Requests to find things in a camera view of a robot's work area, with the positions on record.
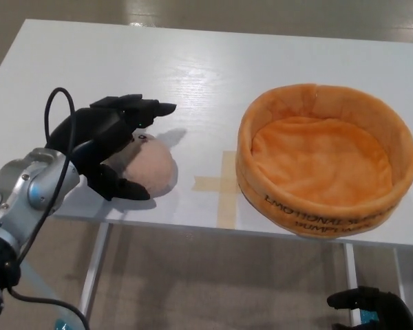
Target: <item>black glove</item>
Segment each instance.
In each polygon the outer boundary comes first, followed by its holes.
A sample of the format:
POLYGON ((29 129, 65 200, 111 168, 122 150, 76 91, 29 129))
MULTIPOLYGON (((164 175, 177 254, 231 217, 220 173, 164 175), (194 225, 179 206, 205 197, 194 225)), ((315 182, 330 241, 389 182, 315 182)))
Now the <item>black glove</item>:
POLYGON ((332 330, 413 330, 413 315, 405 303, 390 292, 383 293, 373 287, 358 287, 331 295, 328 305, 335 309, 375 311, 379 319, 355 327, 334 324, 332 330))
MULTIPOLYGON (((89 108, 76 111, 75 148, 71 162, 87 184, 106 200, 113 197, 147 200, 147 190, 135 182, 120 178, 107 165, 107 158, 123 150, 131 141, 136 129, 153 124, 154 118, 167 116, 176 109, 175 104, 143 100, 142 95, 108 96, 89 108)), ((67 152, 71 129, 66 118, 50 135, 46 148, 67 152)))

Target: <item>orange plush basket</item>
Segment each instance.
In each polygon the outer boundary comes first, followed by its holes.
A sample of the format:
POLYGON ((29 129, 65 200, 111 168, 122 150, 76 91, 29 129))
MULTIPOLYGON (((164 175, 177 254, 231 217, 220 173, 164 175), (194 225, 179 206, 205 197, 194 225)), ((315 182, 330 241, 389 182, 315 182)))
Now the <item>orange plush basket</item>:
POLYGON ((244 114, 236 171, 246 198, 277 225, 306 237, 341 237, 391 215, 413 182, 413 137, 366 93, 280 87, 244 114))

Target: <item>robot finger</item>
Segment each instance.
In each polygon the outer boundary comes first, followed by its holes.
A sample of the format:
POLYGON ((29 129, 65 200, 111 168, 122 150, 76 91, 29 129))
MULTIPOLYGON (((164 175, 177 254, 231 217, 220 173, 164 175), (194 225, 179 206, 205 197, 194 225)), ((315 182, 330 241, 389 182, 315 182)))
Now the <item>robot finger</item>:
POLYGON ((358 287, 337 292, 328 297, 328 305, 335 309, 362 309, 376 311, 379 290, 373 287, 358 287))

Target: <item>beige tape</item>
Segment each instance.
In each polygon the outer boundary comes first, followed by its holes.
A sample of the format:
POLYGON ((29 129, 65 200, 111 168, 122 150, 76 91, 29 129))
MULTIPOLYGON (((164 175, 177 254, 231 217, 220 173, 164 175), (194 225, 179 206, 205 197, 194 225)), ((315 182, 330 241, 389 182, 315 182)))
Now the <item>beige tape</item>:
POLYGON ((195 191, 219 193, 217 228, 235 229, 237 194, 240 188, 235 176, 235 151, 224 151, 220 177, 194 177, 195 191))

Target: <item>white table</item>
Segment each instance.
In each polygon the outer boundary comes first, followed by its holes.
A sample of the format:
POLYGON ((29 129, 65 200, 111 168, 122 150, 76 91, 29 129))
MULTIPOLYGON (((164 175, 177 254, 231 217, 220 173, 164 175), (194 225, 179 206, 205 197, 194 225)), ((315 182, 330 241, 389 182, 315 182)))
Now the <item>white table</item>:
MULTIPOLYGON (((366 91, 393 107, 413 133, 413 44, 56 21, 23 24, 0 66, 0 168, 43 145, 43 109, 55 87, 68 89, 76 108, 134 93, 178 105, 174 114, 147 129, 171 146, 178 165, 177 184, 168 194, 152 202, 109 203, 83 180, 56 213, 102 223, 81 303, 84 312, 109 224, 219 229, 218 193, 193 191, 195 177, 220 176, 222 154, 235 150, 240 119, 253 99, 295 83, 366 91)), ((58 97, 51 127, 65 116, 66 101, 58 97)), ((229 231, 297 238, 263 218, 242 195, 229 231)), ((357 285, 353 243, 413 248, 413 186, 382 226, 335 241, 345 243, 351 287, 357 285)), ((413 258, 413 251, 403 253, 413 258)), ((410 259, 395 255, 399 265, 410 259)), ((404 266, 401 294, 410 306, 413 266, 404 266)))

